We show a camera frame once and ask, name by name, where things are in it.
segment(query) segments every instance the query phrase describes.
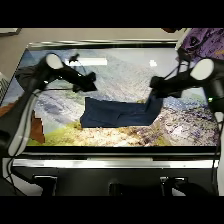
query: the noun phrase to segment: navy fabric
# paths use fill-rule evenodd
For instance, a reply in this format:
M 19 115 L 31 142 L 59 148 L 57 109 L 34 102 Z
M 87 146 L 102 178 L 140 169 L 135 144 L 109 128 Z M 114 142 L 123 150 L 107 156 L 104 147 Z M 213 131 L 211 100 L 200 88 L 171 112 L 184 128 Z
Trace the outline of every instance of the navy fabric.
M 160 113 L 163 99 L 150 96 L 146 104 L 100 101 L 85 98 L 85 112 L 80 118 L 82 128 L 118 128 L 148 126 Z

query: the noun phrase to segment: white circular joint cover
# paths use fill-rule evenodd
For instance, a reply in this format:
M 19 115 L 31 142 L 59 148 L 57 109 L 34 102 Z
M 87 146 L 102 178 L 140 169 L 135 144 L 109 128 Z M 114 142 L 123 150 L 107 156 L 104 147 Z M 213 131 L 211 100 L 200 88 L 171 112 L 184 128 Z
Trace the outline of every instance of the white circular joint cover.
M 53 69 L 63 68 L 61 59 L 56 54 L 48 54 L 46 57 L 46 62 Z
M 191 72 L 191 76 L 196 80 L 207 79 L 214 70 L 214 62 L 211 59 L 199 61 Z

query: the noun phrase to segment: display screen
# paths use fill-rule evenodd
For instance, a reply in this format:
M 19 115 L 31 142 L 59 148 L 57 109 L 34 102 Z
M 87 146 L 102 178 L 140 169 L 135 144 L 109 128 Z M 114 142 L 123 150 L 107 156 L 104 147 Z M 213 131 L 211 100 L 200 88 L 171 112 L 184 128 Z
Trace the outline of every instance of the display screen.
M 150 112 L 148 117 L 138 114 L 150 94 L 151 78 L 165 77 L 178 65 L 173 48 L 26 51 L 18 68 L 25 74 L 27 67 L 50 52 L 83 75 L 94 72 L 97 91 L 42 92 L 34 108 L 28 146 L 216 145 L 217 124 L 201 88 L 185 90 L 181 98 L 163 99 L 155 119 Z M 76 53 L 79 62 L 69 63 Z M 22 80 L 13 77 L 1 108 L 10 108 L 23 94 L 26 79 Z M 47 88 L 69 89 L 72 84 L 55 80 Z

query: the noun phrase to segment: purple fabric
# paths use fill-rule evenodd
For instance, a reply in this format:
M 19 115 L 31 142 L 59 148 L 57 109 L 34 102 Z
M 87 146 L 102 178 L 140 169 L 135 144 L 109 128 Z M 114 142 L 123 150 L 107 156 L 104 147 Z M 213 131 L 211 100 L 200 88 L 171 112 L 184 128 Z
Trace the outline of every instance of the purple fabric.
M 224 60 L 224 28 L 193 28 L 181 48 L 191 55 L 194 62 L 202 58 Z

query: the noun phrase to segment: table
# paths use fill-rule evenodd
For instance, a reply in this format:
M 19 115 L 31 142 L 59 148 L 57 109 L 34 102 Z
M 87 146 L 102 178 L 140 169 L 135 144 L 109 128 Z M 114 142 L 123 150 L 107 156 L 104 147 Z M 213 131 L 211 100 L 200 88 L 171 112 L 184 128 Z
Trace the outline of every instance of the table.
M 201 89 L 184 91 L 181 99 L 165 99 L 161 114 L 150 126 L 80 128 L 79 118 L 85 110 L 85 97 L 119 102 L 144 102 L 151 91 L 148 87 L 151 77 L 165 76 L 177 66 L 175 43 L 166 40 L 121 40 L 45 42 L 28 45 L 18 68 L 37 64 L 49 52 L 58 54 L 66 64 L 70 56 L 79 53 L 79 60 L 84 69 L 80 64 L 71 66 L 77 66 L 76 69 L 82 74 L 95 72 L 98 91 L 78 94 L 71 91 L 43 92 L 34 110 L 36 118 L 41 119 L 45 143 L 30 139 L 28 146 L 31 147 L 27 147 L 27 150 L 40 151 L 41 147 L 34 146 L 48 146 L 43 147 L 41 151 L 58 152 L 57 150 L 62 149 L 53 149 L 50 146 L 75 146 L 73 149 L 68 147 L 70 152 L 75 153 L 86 149 L 83 146 L 89 146 L 89 150 L 93 150 L 92 146 L 107 146 L 106 152 L 116 153 L 119 150 L 127 150 L 129 146 L 170 146 L 169 150 L 178 152 L 182 151 L 182 146 L 191 146 L 191 149 L 187 147 L 185 151 L 201 152 L 203 148 L 206 152 L 213 152 L 217 140 L 217 125 L 207 108 Z M 48 87 L 69 88 L 71 84 L 56 80 Z M 1 106 L 15 102 L 22 93 L 23 89 L 13 77 Z M 150 136 L 150 140 L 146 141 L 146 136 Z M 114 146 L 122 146 L 122 149 L 115 149 Z M 155 152 L 161 148 L 147 147 L 141 150 Z

